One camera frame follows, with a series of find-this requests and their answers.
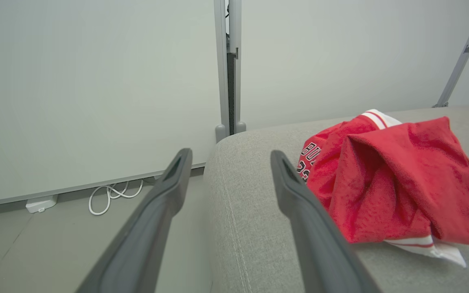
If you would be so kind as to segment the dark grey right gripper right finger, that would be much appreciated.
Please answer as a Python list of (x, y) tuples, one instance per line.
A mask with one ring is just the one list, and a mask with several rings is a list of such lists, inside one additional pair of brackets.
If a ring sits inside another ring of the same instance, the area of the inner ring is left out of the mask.
[(270, 154), (281, 212), (288, 217), (307, 293), (379, 293), (350, 244), (284, 152)]

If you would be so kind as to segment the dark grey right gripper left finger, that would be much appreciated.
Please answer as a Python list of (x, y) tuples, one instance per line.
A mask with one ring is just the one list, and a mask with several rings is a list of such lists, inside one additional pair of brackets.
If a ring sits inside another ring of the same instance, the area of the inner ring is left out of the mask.
[(181, 149), (78, 287), (79, 293), (154, 293), (171, 221), (184, 206), (193, 152)]

